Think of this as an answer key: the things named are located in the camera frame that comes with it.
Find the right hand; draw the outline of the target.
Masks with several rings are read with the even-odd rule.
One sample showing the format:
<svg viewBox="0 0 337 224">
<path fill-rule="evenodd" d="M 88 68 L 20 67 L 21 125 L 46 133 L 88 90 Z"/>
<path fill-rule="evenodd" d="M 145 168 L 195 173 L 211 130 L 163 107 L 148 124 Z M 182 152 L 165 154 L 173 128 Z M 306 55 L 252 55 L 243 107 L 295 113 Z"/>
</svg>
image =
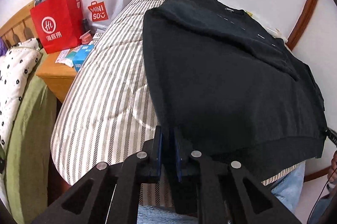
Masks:
<svg viewBox="0 0 337 224">
<path fill-rule="evenodd" d="M 337 178 L 336 169 L 337 169 L 337 151 L 334 152 L 333 158 L 331 160 L 331 166 L 328 170 L 327 178 L 330 183 L 334 183 Z"/>
</svg>

